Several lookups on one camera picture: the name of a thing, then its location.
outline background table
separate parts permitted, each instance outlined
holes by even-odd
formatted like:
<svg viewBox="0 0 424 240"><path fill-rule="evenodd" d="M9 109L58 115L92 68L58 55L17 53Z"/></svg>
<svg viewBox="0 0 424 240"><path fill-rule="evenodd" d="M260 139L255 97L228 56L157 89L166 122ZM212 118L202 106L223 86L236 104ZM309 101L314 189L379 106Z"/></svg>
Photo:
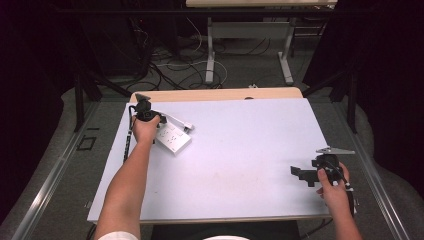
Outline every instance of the background table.
<svg viewBox="0 0 424 240"><path fill-rule="evenodd" d="M299 7L299 6L324 6L335 5L337 0L187 0L188 7ZM293 37L296 18L290 22L213 22L208 18L208 64L206 72L206 83L213 82L213 69L215 52L213 50L214 38L272 38L285 39L283 52L278 53L281 69L284 74L285 83L293 85L293 77L287 63L287 56Z"/></svg>

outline right arm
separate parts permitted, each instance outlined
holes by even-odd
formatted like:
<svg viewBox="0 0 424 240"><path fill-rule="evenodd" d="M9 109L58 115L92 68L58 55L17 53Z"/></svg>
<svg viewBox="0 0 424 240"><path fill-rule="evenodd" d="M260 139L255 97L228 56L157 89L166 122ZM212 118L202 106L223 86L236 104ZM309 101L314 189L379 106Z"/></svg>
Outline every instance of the right arm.
<svg viewBox="0 0 424 240"><path fill-rule="evenodd" d="M345 178L349 181L349 171L342 163L340 163L340 166L343 168ZM333 217L336 227L336 239L361 240L362 236L350 213L344 182L340 180L339 185L332 186L328 181L324 169L318 170L318 179L322 184L322 188L318 190L317 193L324 198L330 210L330 214Z"/></svg>

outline hand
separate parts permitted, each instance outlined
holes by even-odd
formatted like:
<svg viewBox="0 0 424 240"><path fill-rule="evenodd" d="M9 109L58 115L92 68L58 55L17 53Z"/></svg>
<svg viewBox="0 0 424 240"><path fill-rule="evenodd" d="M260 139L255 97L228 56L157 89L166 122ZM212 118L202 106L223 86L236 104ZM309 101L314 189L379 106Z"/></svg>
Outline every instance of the hand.
<svg viewBox="0 0 424 240"><path fill-rule="evenodd" d="M159 116L155 116L149 122L143 122L138 120L135 116L132 117L133 134L137 142L150 142L152 143L156 137L156 126L159 124Z"/></svg>
<svg viewBox="0 0 424 240"><path fill-rule="evenodd" d="M344 177L349 181L349 171L346 166L340 163L340 167L343 169ZM346 187L343 180L339 180L338 185L332 186L328 181L324 169L318 170L318 179L322 184L322 188L320 188L317 193L321 198L324 198L333 218L346 213L350 215L349 201L347 199Z"/></svg>

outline wooden table edge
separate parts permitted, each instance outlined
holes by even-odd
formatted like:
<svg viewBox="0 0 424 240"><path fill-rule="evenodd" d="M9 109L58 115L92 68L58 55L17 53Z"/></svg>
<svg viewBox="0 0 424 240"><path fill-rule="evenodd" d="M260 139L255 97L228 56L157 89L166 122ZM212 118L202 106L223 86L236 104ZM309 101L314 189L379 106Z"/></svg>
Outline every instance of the wooden table edge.
<svg viewBox="0 0 424 240"><path fill-rule="evenodd" d="M237 88L237 89L205 89L205 90L171 90L171 91L140 91L131 95L130 102L135 103L135 94L139 93L150 97L150 102L190 102L190 101L220 101L275 99L275 98L303 98L301 91L296 87L282 88Z"/></svg>

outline table surface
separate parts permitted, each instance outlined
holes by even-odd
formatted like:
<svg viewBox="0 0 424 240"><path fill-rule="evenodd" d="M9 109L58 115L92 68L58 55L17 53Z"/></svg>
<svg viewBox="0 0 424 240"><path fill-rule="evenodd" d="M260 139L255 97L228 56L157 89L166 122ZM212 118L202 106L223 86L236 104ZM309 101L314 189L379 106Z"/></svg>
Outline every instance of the table surface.
<svg viewBox="0 0 424 240"><path fill-rule="evenodd" d="M152 147L142 223L329 216L315 193L318 186L309 188L290 173L290 166L313 169L315 150L327 146L298 89L141 93L152 98L152 109L195 125L192 142L177 155L160 144ZM255 100L243 100L246 97ZM107 186L122 165L128 121L126 108L87 218L90 222L97 222Z"/></svg>
<svg viewBox="0 0 424 240"><path fill-rule="evenodd" d="M188 7L282 7L335 5L337 0L187 0Z"/></svg>

